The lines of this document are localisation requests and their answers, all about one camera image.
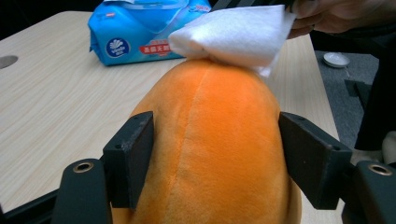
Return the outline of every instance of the table surface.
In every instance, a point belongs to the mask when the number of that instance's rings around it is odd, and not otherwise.
[[[63,169],[100,158],[154,83],[184,59],[105,67],[89,52],[90,12],[67,11],[0,41],[0,204],[7,212],[59,188]],[[282,111],[338,139],[309,35],[288,40],[265,79]],[[342,223],[303,197],[302,223]]]

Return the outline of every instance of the white tissue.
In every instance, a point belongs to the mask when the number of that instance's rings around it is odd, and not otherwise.
[[[169,45],[188,59],[210,58],[268,77],[294,19],[281,5],[217,10],[174,31]]]

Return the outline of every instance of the blue package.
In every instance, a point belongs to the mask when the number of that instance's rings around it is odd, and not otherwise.
[[[105,0],[88,21],[90,50],[104,65],[181,58],[168,36],[209,11],[207,0]]]

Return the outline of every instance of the orange fabric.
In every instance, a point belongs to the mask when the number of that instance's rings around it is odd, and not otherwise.
[[[253,72],[208,60],[165,74],[132,115],[154,113],[154,148],[136,211],[115,223],[300,223],[275,96]]]

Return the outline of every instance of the hand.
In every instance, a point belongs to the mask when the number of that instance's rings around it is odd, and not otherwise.
[[[295,0],[297,19],[288,38],[317,31],[338,34],[396,22],[396,0]]]

